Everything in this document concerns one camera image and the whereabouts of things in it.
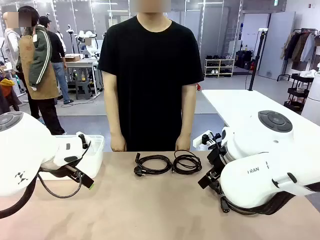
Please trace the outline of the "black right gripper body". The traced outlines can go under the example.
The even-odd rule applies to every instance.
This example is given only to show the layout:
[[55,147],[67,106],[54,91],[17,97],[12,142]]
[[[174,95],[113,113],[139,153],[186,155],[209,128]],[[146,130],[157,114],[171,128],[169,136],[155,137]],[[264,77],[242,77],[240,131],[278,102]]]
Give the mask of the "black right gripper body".
[[213,189],[218,190],[220,188],[220,182],[219,179],[221,177],[222,170],[226,166],[226,163],[221,159],[215,159],[214,160],[214,183],[213,183]]

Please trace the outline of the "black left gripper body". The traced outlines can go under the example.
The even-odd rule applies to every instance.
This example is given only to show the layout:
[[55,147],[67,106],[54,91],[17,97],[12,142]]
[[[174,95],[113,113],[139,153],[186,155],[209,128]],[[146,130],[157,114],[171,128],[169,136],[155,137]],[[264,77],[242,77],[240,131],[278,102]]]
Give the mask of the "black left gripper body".
[[76,176],[76,169],[68,164],[56,170],[41,167],[39,174],[43,179],[72,179]]

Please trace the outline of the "person's right hand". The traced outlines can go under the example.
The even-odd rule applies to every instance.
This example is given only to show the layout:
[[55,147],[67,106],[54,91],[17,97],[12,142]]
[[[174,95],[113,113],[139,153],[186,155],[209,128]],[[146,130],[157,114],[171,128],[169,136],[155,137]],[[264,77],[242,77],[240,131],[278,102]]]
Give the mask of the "person's right hand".
[[110,147],[113,152],[126,152],[127,144],[122,135],[113,135],[110,139]]

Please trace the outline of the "person's left hand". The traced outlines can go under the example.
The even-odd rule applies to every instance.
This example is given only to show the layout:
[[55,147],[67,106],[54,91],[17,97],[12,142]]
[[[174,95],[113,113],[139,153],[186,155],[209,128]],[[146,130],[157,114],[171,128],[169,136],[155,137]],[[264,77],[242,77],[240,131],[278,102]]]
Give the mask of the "person's left hand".
[[191,146],[190,136],[180,135],[175,143],[175,150],[186,150],[189,151]]

